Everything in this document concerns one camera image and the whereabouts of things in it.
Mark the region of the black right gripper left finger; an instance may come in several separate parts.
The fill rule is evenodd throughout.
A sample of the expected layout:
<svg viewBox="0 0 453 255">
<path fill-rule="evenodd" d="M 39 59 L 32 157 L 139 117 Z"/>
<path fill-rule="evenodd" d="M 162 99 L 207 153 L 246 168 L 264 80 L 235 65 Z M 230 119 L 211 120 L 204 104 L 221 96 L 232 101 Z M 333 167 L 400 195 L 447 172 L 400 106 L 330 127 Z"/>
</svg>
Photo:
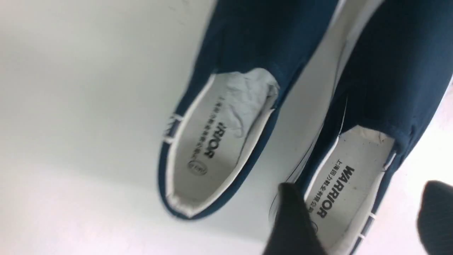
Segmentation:
<svg viewBox="0 0 453 255">
<path fill-rule="evenodd" d="M 279 184 L 278 198 L 275 222 L 263 254 L 326 255 L 295 184 Z"/>
</svg>

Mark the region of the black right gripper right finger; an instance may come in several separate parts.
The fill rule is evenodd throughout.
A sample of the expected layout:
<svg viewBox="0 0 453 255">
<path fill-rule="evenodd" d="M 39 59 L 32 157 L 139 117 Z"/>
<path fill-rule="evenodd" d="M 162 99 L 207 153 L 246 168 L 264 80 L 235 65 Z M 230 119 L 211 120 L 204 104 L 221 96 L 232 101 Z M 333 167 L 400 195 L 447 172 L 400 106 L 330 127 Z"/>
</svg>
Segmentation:
<svg viewBox="0 0 453 255">
<path fill-rule="evenodd" d="M 453 188 L 441 181 L 424 186 L 418 213 L 417 230 L 429 255 L 453 253 Z"/>
</svg>

